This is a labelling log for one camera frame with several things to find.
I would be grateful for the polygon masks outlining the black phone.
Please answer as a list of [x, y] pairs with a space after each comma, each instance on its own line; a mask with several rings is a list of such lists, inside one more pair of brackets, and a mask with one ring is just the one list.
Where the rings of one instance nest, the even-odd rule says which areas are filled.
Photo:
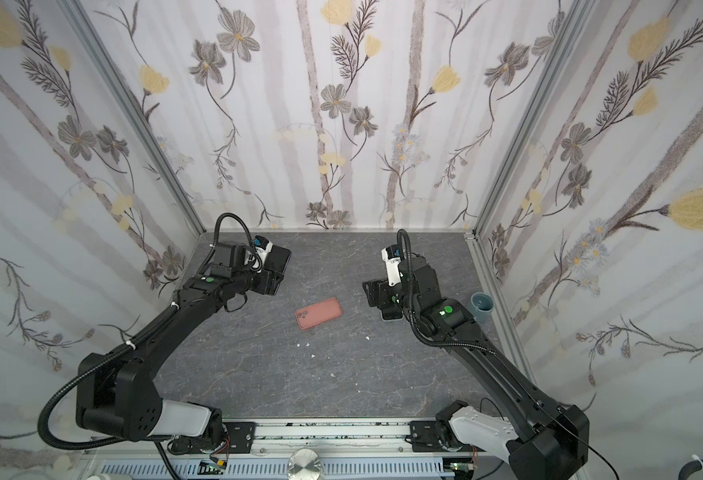
[[283, 247], [274, 246], [272, 252], [266, 258], [264, 268], [280, 272], [280, 284], [285, 278], [288, 264], [291, 260], [292, 252]]

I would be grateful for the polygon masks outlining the pink phone case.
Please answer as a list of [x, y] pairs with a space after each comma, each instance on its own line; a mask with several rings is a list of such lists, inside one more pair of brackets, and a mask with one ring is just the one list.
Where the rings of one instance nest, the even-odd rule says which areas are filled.
[[296, 319], [301, 330], [309, 330], [343, 314], [341, 304], [333, 297], [296, 311]]

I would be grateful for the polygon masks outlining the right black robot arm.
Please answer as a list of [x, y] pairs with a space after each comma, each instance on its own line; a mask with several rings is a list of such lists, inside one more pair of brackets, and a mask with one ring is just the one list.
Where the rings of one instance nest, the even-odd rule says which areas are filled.
[[481, 383], [499, 416], [456, 401], [439, 412], [443, 444], [471, 445], [509, 465], [519, 479], [569, 479], [587, 465], [589, 419], [525, 377], [483, 333], [457, 299], [441, 294], [437, 272], [413, 252], [409, 233], [383, 249], [387, 278], [363, 282], [369, 306], [385, 320], [403, 319], [421, 344], [447, 351]]

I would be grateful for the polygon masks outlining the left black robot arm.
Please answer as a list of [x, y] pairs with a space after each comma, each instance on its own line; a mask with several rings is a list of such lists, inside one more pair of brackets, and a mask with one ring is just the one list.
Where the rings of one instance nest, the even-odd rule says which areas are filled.
[[[52, 395], [39, 415], [37, 434], [47, 446], [80, 451], [152, 442], [163, 459], [214, 455], [231, 447], [219, 408], [167, 400], [155, 378], [197, 327], [220, 310], [231, 311], [231, 300], [249, 293], [273, 296], [279, 290], [291, 250], [249, 231], [245, 236], [243, 243], [227, 242], [216, 227], [207, 256], [174, 292], [171, 303], [109, 353], [93, 353], [80, 363], [76, 377]], [[77, 426], [96, 432], [99, 439], [75, 442], [53, 434], [52, 414], [69, 393], [76, 396]]]

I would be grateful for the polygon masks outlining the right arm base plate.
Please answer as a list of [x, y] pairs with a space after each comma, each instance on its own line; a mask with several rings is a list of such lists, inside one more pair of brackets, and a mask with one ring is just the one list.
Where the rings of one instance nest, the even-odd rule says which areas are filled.
[[459, 442], [447, 424], [437, 420], [409, 422], [409, 434], [405, 436], [405, 442], [411, 445], [415, 453], [483, 453], [483, 449]]

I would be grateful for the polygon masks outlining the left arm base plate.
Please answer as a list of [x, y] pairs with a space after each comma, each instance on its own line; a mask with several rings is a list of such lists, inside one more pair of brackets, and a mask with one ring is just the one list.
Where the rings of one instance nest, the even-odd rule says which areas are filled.
[[169, 442], [173, 455], [249, 454], [255, 440], [256, 422], [214, 420], [198, 437], [179, 436]]

